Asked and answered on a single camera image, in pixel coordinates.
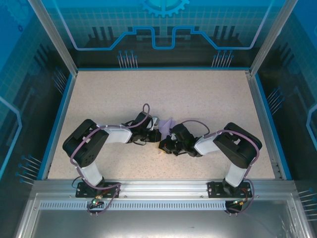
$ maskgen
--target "cable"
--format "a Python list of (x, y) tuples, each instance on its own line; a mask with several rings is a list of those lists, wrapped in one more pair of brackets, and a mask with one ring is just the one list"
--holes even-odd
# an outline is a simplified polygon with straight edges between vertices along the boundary
[(249, 166), (248, 166), (248, 168), (247, 168), (247, 170), (246, 170), (246, 172), (245, 172), (245, 174), (244, 174), (244, 176), (243, 176), (243, 178), (245, 179), (245, 178), (247, 177), (247, 175), (248, 175), (250, 169), (251, 169), (251, 166), (258, 160), (259, 155), (260, 155), (260, 150), (259, 150), (259, 148), (257, 147), (257, 145), (253, 142), (253, 140), (251, 140), (251, 139), (248, 138), (247, 136), (245, 136), (245, 135), (243, 135), (243, 134), (241, 134), (241, 133), (238, 133), (238, 132), (236, 132), (236, 131), (233, 131), (233, 130), (219, 130), (219, 131), (216, 131), (216, 132), (214, 132), (214, 133), (212, 133), (212, 134), (209, 134), (209, 135), (205, 136), (205, 139), (210, 138), (210, 137), (212, 137), (212, 136), (214, 136), (214, 135), (218, 135), (218, 134), (220, 135), (220, 134), (226, 133), (226, 132), (227, 132), (227, 133), (231, 133), (231, 134), (238, 135), (238, 136), (242, 137), (243, 139), (247, 140), (248, 142), (250, 142), (250, 144), (253, 145), (253, 147), (255, 148), (255, 150), (256, 150), (256, 152), (257, 152), (256, 156), (254, 157), (254, 159), (253, 159), (253, 160), (251, 161), (251, 163), (249, 164)]
[[(229, 208), (229, 210), (235, 211), (238, 214), (241, 213), (241, 212), (239, 212), (239, 210), (234, 209), (234, 208)], [(250, 215), (248, 213), (245, 213), (244, 215), (256, 220), (259, 224), (261, 224), (267, 230), (267, 232), (269, 232), (272, 235), (272, 237), (276, 237), (276, 235), (263, 222), (261, 222), (259, 219), (257, 219), (256, 217), (254, 217), (254, 216), (252, 216), (252, 215)]]
[(74, 183), (75, 183), (75, 181), (76, 180), (78, 180), (79, 178), (81, 178), (80, 176), (78, 176), (77, 178), (75, 178), (74, 180), (73, 180), (73, 182), (71, 183), (71, 186), (73, 187), (73, 188), (76, 188), (76, 187), (74, 187), (73, 185), (74, 185)]
[(185, 121), (183, 121), (181, 124), (184, 124), (184, 123), (186, 123), (186, 122), (197, 122), (197, 123), (203, 125), (204, 127), (206, 127), (206, 129), (208, 130), (208, 132), (207, 132), (206, 134), (204, 134), (204, 136), (206, 136), (206, 135), (208, 135), (208, 134), (210, 133), (209, 127), (208, 127), (205, 123), (203, 123), (203, 122), (201, 122), (201, 121), (198, 121), (198, 120), (185, 120)]
[[(114, 195), (112, 196), (112, 199), (110, 200), (110, 202), (108, 203), (108, 205), (107, 205), (102, 211), (96, 212), (96, 215), (104, 213), (104, 212), (110, 207), (110, 205), (112, 204), (114, 198), (115, 198), (116, 195), (118, 194), (119, 190), (120, 190), (120, 187), (116, 190), (116, 192), (115, 192)], [(90, 209), (91, 205), (92, 205), (91, 203), (88, 205), (88, 207), (87, 207), (87, 212), (89, 212), (89, 213), (92, 214), (91, 209)]]
[(252, 182), (250, 179), (248, 179), (248, 178), (246, 178), (246, 179), (244, 179), (244, 180), (245, 180), (245, 181), (248, 181), (248, 182), (251, 184), (253, 196), (252, 196), (252, 198), (251, 198), (250, 203), (248, 204), (248, 206), (247, 206), (245, 209), (243, 209), (242, 211), (236, 210), (236, 211), (238, 211), (238, 214), (243, 214), (243, 213), (245, 213), (245, 212), (251, 207), (251, 205), (252, 205), (252, 203), (253, 203), (253, 201), (254, 201), (254, 197), (255, 197), (255, 190), (254, 190), (254, 184), (253, 184), (253, 182)]
[[(145, 103), (145, 104), (143, 105), (143, 107), (142, 107), (142, 110), (143, 110), (143, 111), (144, 111), (145, 106), (148, 107), (148, 112), (146, 113), (146, 116), (143, 118), (143, 120), (140, 121), (139, 123), (137, 123), (136, 125), (132, 125), (132, 126), (108, 125), (108, 126), (124, 127), (124, 128), (134, 128), (134, 127), (137, 127), (137, 126), (141, 125), (143, 122), (145, 122), (145, 120), (149, 117), (149, 114), (150, 114), (150, 105), (147, 104), (147, 103)], [(110, 204), (111, 204), (112, 201), (114, 200), (114, 197), (115, 197), (115, 196), (117, 195), (117, 193), (120, 191), (121, 183), (119, 182), (119, 183), (116, 183), (116, 184), (114, 184), (114, 185), (112, 185), (112, 186), (108, 186), (108, 187), (97, 187), (97, 186), (94, 186), (94, 185), (92, 185), (91, 183), (89, 183), (89, 182), (85, 179), (84, 175), (81, 173), (80, 169), (78, 168), (78, 164), (75, 163), (75, 162), (73, 162), (73, 159), (74, 159), (75, 155), (77, 154), (77, 152), (80, 150), (80, 148), (86, 143), (86, 141), (87, 141), (90, 137), (92, 137), (92, 136), (93, 136), (95, 133), (97, 133), (99, 130), (102, 130), (102, 129), (106, 128), (106, 127), (107, 127), (107, 126), (105, 126), (105, 125), (104, 125), (104, 126), (100, 126), (100, 127), (96, 128), (96, 129), (94, 129), (92, 132), (90, 132), (89, 135), (87, 135), (86, 138), (77, 146), (77, 148), (76, 148), (76, 149), (74, 150), (74, 152), (71, 154), (70, 159), (69, 159), (69, 160), (70, 160), (70, 163), (75, 166), (75, 168), (76, 168), (78, 174), (80, 175), (80, 177), (82, 178), (82, 180), (83, 180), (88, 186), (90, 186), (90, 187), (92, 187), (92, 188), (94, 188), (94, 189), (97, 189), (97, 190), (106, 190), (106, 189), (111, 189), (111, 188), (117, 187), (117, 190), (116, 190), (116, 192), (115, 192), (115, 195), (114, 195), (113, 198), (111, 199), (111, 201), (110, 201), (110, 203), (108, 204), (108, 206), (107, 206), (102, 212), (104, 212), (104, 211), (110, 206)]]

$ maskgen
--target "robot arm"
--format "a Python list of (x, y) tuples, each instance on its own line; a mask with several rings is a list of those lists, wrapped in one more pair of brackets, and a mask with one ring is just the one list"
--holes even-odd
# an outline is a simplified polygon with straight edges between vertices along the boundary
[[(137, 140), (144, 142), (157, 142), (161, 139), (161, 133), (154, 129), (158, 118), (150, 115), (146, 117), (144, 112), (139, 113), (135, 120), (123, 125), (109, 125), (94, 133), (89, 140), (84, 143), (73, 158), (77, 168), (84, 179), (92, 186), (103, 186), (103, 176), (100, 174), (95, 159), (104, 144), (109, 143), (132, 143)], [(100, 127), (90, 119), (85, 120), (64, 142), (63, 149), (71, 157), (79, 144), (95, 129)]]
[(228, 157), (232, 164), (223, 180), (223, 189), (228, 194), (234, 194), (241, 184), (249, 165), (257, 155), (255, 146), (258, 150), (262, 148), (256, 137), (232, 122), (224, 130), (202, 137), (195, 138), (183, 124), (173, 127), (171, 134), (172, 136), (159, 144), (159, 149), (167, 154), (178, 156), (187, 153), (192, 157), (199, 157), (221, 150)]

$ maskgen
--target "enclosure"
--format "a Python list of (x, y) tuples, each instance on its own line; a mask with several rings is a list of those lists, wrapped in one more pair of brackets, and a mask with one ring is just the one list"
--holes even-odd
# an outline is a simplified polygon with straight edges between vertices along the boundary
[[(313, 0), (3, 1), (1, 237), (315, 237), (316, 10)], [(210, 196), (225, 154), (173, 156), (159, 142), (103, 146), (99, 171), (122, 185), (104, 214), (86, 212), (64, 141), (86, 119), (133, 120), (144, 103), (162, 123), (234, 122), (260, 140), (248, 212), (227, 214), (237, 198)]]

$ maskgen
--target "speckled table surface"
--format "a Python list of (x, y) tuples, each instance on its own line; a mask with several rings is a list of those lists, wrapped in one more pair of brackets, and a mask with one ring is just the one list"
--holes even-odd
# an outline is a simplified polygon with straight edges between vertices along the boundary
[[(244, 71), (81, 71), (78, 73), (50, 169), (50, 179), (78, 176), (62, 149), (65, 139), (85, 120), (120, 124), (135, 119), (142, 105), (160, 119), (176, 123), (198, 119), (211, 132), (234, 122), (263, 143), (249, 177), (273, 179), (259, 119)], [(206, 129), (186, 124), (194, 136)], [(96, 163), (106, 179), (222, 179), (230, 161), (220, 152), (199, 158), (159, 153), (158, 143), (146, 146), (105, 145)]]

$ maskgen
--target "blue enclosure wall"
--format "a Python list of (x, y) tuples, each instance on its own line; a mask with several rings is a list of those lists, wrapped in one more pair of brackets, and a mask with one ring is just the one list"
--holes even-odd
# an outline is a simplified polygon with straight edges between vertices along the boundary
[(79, 68), (250, 67), (284, 0), (44, 0)]
[(69, 71), (26, 0), (0, 1), (0, 32), (0, 236), (11, 238), (38, 171), (22, 158), (41, 162)]
[(316, 12), (315, 0), (298, 1), (259, 70), (269, 117), (299, 190), (317, 190)]

